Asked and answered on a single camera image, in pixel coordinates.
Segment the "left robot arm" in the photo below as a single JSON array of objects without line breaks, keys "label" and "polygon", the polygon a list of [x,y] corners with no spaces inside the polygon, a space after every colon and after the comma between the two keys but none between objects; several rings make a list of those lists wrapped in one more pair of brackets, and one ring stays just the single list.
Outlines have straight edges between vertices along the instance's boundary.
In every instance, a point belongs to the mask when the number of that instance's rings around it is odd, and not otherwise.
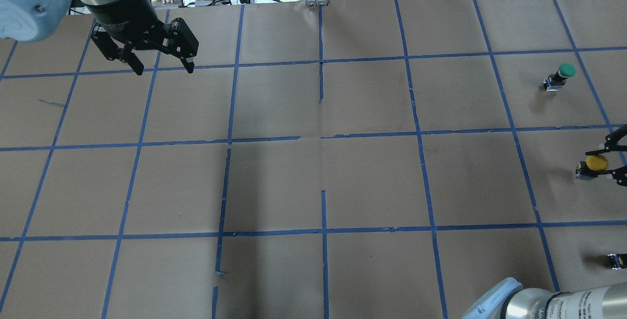
[{"label": "left robot arm", "polygon": [[[142,75],[137,51],[156,50],[175,56],[188,73],[194,71],[199,42],[182,18],[161,21],[150,0],[79,0],[96,23],[90,39],[109,61],[127,64]],[[72,0],[0,0],[2,39],[38,42],[56,32]]]}]

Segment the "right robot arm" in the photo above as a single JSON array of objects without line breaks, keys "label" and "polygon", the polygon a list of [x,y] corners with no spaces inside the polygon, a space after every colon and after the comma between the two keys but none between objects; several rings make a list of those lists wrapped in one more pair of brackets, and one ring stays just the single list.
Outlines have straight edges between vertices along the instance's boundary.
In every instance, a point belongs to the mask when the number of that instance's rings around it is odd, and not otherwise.
[{"label": "right robot arm", "polygon": [[[586,152],[575,176],[594,180],[606,175],[620,186],[626,185],[626,167],[609,169],[604,154],[625,151],[620,144],[626,136],[623,125],[604,137],[598,150]],[[524,288],[513,277],[506,277],[477,299],[463,319],[624,319],[627,314],[627,284],[600,286],[579,292],[555,292]]]}]

